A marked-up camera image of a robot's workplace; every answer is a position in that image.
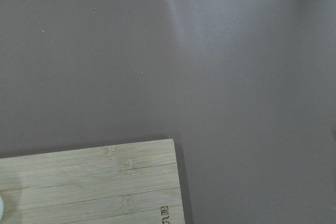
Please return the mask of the bamboo cutting board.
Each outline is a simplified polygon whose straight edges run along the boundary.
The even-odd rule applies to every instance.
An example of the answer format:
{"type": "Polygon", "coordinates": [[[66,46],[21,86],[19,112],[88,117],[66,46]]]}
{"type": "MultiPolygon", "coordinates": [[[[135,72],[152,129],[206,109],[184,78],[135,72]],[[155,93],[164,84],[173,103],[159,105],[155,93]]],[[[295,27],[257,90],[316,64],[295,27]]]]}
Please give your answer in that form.
{"type": "Polygon", "coordinates": [[[184,223],[172,139],[1,159],[1,223],[184,223]]]}

